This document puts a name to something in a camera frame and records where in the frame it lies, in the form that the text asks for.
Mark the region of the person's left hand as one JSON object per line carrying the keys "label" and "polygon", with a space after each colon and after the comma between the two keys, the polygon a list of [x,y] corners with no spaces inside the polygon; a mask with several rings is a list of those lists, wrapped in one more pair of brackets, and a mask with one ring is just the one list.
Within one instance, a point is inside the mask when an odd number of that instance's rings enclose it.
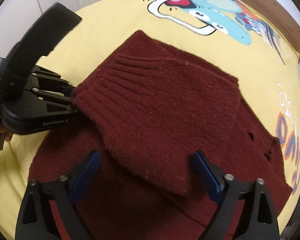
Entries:
{"label": "person's left hand", "polygon": [[2,124],[2,121],[0,120],[0,133],[4,133],[4,137],[5,137],[5,140],[7,142],[10,142],[14,133],[9,131],[7,128],[5,128]]}

